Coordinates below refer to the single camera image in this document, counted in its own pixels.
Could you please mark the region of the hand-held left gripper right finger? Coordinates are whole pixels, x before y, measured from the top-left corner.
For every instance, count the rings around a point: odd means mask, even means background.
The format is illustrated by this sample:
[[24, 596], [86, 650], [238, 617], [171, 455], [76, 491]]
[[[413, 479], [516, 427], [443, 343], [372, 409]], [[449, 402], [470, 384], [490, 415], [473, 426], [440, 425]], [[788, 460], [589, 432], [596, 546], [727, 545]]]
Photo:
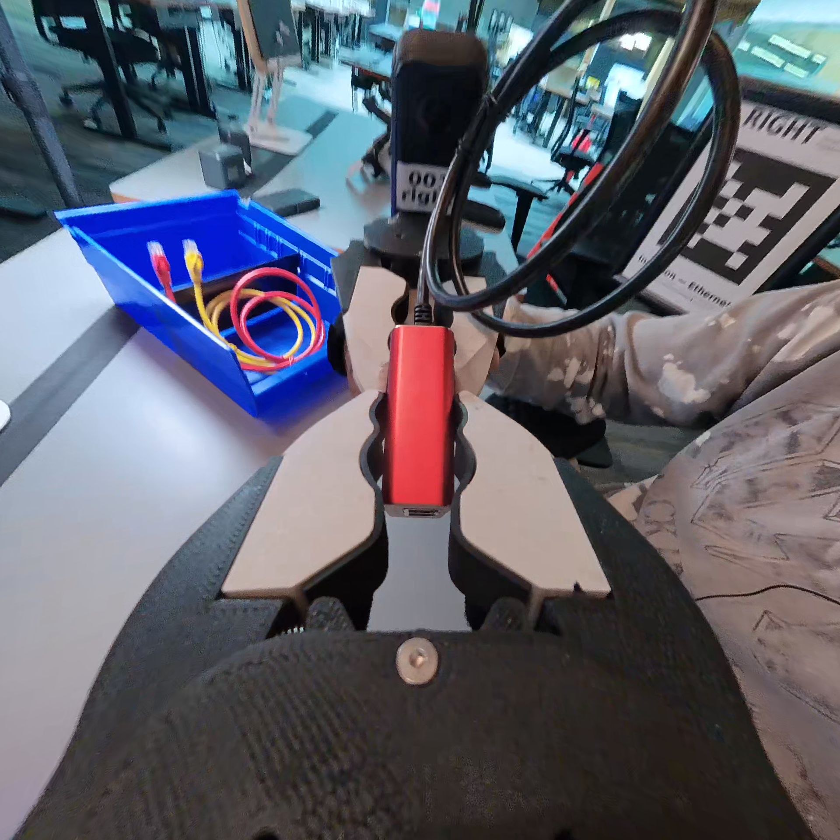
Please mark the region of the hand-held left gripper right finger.
[[455, 492], [448, 573], [472, 623], [500, 599], [534, 626], [552, 599], [604, 600], [612, 587], [550, 451], [477, 395], [454, 404]]

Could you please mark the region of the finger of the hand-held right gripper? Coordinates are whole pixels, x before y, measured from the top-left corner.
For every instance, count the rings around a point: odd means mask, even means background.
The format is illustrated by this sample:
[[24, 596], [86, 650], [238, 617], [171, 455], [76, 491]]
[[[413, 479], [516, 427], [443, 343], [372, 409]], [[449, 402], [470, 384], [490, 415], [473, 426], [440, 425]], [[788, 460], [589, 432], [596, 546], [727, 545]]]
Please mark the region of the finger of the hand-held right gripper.
[[343, 315], [343, 358], [354, 393], [386, 391], [392, 332], [414, 323], [416, 302], [404, 278], [383, 267], [360, 268]]
[[455, 393], [478, 396], [483, 390], [497, 350], [498, 332], [465, 312], [453, 317]]

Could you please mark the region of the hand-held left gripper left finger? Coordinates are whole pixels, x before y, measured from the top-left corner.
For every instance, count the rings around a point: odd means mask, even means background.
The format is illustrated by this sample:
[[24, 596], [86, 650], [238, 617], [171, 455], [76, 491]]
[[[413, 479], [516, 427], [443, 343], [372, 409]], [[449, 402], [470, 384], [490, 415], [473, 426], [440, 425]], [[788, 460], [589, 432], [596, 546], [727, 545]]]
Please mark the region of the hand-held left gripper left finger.
[[300, 616], [321, 597], [367, 627], [388, 571], [379, 478], [384, 395], [356, 396], [283, 455], [222, 585], [227, 599], [281, 599]]

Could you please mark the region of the red ethernet switch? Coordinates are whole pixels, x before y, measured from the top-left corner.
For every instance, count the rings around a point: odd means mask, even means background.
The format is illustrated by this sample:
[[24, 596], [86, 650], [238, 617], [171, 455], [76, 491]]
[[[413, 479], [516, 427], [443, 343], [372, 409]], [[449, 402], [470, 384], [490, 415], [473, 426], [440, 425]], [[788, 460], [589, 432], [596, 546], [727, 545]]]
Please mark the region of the red ethernet switch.
[[455, 492], [455, 337], [434, 325], [392, 331], [384, 437], [384, 502], [405, 518], [435, 518]]

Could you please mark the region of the blue plastic bin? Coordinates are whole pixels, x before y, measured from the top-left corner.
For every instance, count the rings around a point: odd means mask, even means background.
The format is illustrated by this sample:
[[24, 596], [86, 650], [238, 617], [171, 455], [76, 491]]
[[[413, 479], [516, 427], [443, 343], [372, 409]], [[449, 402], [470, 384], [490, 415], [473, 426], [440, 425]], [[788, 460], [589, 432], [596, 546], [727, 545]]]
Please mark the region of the blue plastic bin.
[[324, 346], [284, 371], [244, 371], [226, 343], [203, 326], [183, 259], [183, 241], [195, 241], [209, 297], [212, 284], [251, 270], [288, 270], [311, 289], [327, 328], [341, 312], [331, 266], [340, 252], [320, 235], [234, 191], [81, 207], [58, 211], [56, 218], [114, 304], [251, 416], [278, 417], [333, 378]]

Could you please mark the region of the black flat device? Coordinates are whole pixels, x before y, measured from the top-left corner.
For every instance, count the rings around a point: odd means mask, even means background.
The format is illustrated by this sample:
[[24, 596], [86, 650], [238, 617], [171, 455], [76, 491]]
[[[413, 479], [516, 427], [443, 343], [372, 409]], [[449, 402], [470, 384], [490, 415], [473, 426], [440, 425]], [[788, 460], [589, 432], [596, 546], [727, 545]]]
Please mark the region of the black flat device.
[[299, 187], [252, 196], [252, 200], [279, 217], [294, 217], [320, 209], [320, 197]]

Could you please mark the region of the wooden easel with black board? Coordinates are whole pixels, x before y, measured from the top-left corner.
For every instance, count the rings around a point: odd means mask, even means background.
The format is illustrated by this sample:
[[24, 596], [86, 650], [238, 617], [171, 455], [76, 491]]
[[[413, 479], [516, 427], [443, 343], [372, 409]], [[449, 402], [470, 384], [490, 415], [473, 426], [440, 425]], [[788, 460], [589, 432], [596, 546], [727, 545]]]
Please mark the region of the wooden easel with black board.
[[253, 147], [296, 156], [312, 141], [310, 133], [279, 125], [277, 112], [285, 71], [302, 67], [297, 19], [290, 1], [237, 1], [237, 10], [254, 74], [245, 131]]

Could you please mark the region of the small grey box device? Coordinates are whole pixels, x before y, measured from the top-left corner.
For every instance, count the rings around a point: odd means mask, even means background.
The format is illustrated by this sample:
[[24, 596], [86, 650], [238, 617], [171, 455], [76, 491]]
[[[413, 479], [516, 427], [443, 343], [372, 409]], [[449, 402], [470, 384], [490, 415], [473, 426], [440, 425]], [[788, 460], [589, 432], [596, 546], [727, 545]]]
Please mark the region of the small grey box device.
[[202, 147], [197, 152], [203, 181], [216, 190], [241, 189], [253, 176], [250, 143], [224, 143]]

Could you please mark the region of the framed black white marker sign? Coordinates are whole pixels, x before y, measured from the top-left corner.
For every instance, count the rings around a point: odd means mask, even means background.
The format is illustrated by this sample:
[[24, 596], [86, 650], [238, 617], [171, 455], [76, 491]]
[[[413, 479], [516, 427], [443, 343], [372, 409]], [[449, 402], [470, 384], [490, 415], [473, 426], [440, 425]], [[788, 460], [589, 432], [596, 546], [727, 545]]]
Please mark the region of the framed black white marker sign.
[[641, 296], [717, 313], [792, 285], [838, 233], [838, 101], [742, 79], [726, 181], [691, 240]]

